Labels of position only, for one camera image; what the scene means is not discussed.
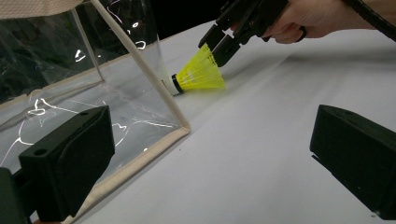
white surface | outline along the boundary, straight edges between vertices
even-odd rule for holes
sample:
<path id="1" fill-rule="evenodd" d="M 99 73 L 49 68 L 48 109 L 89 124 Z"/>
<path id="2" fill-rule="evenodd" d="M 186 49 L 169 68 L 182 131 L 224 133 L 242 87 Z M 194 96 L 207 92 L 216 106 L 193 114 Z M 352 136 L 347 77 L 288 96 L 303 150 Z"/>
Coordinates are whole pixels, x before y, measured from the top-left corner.
<path id="1" fill-rule="evenodd" d="M 211 24 L 162 42 L 169 74 Z M 80 223 L 396 223 L 372 214 L 309 150 L 320 104 L 396 131 L 396 43 L 377 31 L 293 45 L 252 37 L 220 70 L 225 91 L 175 96 L 191 134 Z"/>

black tool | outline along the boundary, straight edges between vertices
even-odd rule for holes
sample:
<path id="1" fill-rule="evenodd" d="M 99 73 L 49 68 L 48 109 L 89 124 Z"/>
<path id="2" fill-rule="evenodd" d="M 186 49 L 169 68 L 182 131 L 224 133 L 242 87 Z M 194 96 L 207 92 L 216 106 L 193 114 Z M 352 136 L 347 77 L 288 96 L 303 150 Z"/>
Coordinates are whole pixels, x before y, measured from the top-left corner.
<path id="1" fill-rule="evenodd" d="M 216 23 L 201 39 L 198 47 L 206 43 L 212 50 L 218 67 L 222 67 L 252 36 L 262 37 L 287 4 L 288 0 L 235 0 L 231 4 L 227 2 Z M 224 33 L 237 23 L 233 37 Z"/>
<path id="2" fill-rule="evenodd" d="M 310 149 L 372 212 L 396 220 L 395 132 L 351 111 L 320 105 Z"/>
<path id="3" fill-rule="evenodd" d="M 0 223 L 74 217 L 114 153 L 108 106 L 75 115 L 23 151 L 15 174 L 0 167 Z"/>

hand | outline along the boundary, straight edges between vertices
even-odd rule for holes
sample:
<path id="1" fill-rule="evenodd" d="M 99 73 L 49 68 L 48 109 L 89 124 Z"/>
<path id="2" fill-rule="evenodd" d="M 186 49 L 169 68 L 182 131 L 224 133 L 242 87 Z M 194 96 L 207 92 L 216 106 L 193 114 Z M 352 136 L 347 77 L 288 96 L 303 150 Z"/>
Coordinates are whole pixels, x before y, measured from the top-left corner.
<path id="1" fill-rule="evenodd" d="M 271 36 L 277 43 L 295 43 L 302 35 L 320 38 L 334 31 L 373 27 L 342 0 L 289 0 L 279 19 L 262 37 Z"/>

plastic sheet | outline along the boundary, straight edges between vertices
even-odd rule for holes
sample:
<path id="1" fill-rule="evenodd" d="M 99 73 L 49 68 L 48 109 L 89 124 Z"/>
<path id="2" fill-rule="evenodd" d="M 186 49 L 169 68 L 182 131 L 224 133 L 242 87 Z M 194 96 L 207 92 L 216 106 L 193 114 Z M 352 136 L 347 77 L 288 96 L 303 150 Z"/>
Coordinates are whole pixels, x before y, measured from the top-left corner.
<path id="1" fill-rule="evenodd" d="M 181 114 L 175 114 L 170 95 L 158 92 L 165 90 L 158 83 L 166 70 L 149 2 L 106 0 L 101 4 L 158 80 L 148 78 L 91 1 L 49 16 L 3 16 L 0 166 L 12 173 L 20 169 L 18 156 L 26 148 L 76 113 L 101 105 L 110 108 L 116 154 L 98 183 L 138 157 L 144 161 L 137 166 L 142 166 L 189 131 Z M 179 129 L 185 132 L 166 140 Z M 164 139 L 154 156 L 144 158 Z M 132 175 L 135 168 L 127 174 Z"/>

shuttlecock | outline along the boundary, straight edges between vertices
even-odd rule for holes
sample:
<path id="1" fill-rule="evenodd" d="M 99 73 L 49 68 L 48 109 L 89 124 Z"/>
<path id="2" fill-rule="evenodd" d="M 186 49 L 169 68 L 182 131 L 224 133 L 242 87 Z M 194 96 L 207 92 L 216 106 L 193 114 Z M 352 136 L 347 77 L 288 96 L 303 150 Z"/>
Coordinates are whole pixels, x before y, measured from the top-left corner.
<path id="1" fill-rule="evenodd" d="M 165 85 L 172 95 L 188 90 L 224 89 L 224 79 L 207 44 L 178 72 L 169 77 Z"/>

